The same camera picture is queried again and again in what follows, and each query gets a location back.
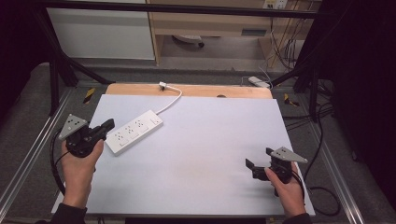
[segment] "power strip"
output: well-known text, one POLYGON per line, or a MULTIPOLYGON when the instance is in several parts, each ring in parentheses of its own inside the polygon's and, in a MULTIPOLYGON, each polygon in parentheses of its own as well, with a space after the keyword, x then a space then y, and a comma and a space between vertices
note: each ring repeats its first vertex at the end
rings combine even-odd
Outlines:
POLYGON ((257 77, 250 77, 247 79, 251 84, 258 86, 258 87, 264 87, 268 88, 270 85, 266 83, 265 81, 257 78, 257 77))
POLYGON ((142 114, 107 136, 106 143, 111 151, 120 155, 150 133, 163 126, 163 121, 152 110, 142 114))

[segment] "person's right hand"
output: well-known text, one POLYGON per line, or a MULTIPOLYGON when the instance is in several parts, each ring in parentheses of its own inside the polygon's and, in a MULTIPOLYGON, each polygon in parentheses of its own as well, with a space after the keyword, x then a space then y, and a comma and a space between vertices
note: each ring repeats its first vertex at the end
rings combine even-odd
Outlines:
MULTIPOLYGON (((292 170, 297 173, 297 166, 291 163, 292 170)), ((285 210, 286 217, 295 217, 306 213, 304 207, 303 193, 300 184, 296 179, 292 178, 288 184, 282 183, 277 175, 269 168, 265 168, 265 173, 272 185, 276 188, 280 202, 285 210)))
MULTIPOLYGON (((91 182, 95 164, 103 152, 104 141, 99 140, 92 153, 85 158, 78 158, 70 153, 61 162, 64 169, 66 193, 63 203, 76 208, 85 208, 91 192, 91 182)), ((62 153, 66 153, 66 142, 62 143, 62 153)))

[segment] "black sleeve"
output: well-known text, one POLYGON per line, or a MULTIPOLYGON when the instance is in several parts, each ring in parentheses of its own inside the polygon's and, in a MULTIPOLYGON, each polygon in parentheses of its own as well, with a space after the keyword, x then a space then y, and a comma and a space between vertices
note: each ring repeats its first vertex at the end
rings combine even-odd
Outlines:
POLYGON ((50 222, 40 220, 36 224, 85 224, 85 213, 87 213, 87 208, 80 209, 60 203, 50 222))
POLYGON ((312 224, 311 217, 307 214, 300 214, 286 219, 283 224, 312 224))

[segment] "wall outlet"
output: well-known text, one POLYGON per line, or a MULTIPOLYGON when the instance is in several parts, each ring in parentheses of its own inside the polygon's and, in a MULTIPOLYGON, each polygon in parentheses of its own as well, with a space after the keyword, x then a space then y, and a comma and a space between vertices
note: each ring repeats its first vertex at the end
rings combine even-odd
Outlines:
POLYGON ((106 143, 111 151, 120 155, 150 133, 163 126, 163 121, 152 110, 142 114, 107 135, 106 143))
POLYGON ((285 9, 288 0, 276 0, 274 9, 285 9))
POLYGON ((262 8, 275 8, 276 0, 265 0, 262 8))

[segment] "table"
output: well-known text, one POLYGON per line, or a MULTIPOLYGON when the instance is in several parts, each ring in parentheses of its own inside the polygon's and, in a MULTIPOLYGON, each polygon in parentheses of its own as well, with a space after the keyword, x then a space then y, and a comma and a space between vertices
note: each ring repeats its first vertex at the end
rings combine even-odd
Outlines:
MULTIPOLYGON (((271 92, 248 87, 170 85, 185 93, 159 115, 163 127, 118 157, 105 147, 96 164, 87 214, 121 217, 283 215, 271 184, 253 179, 245 166, 245 158, 257 165, 269 166, 265 147, 291 148, 271 92), (256 98, 249 99, 248 94, 256 98), (208 97, 217 95, 233 98, 208 97), (262 113, 263 118, 255 119, 262 113)), ((159 91, 154 84, 112 84, 102 96, 91 126, 114 118, 117 130, 148 108, 167 105, 175 98, 162 94, 177 93, 159 91)), ((307 212, 314 215, 308 197, 305 204, 307 212)))

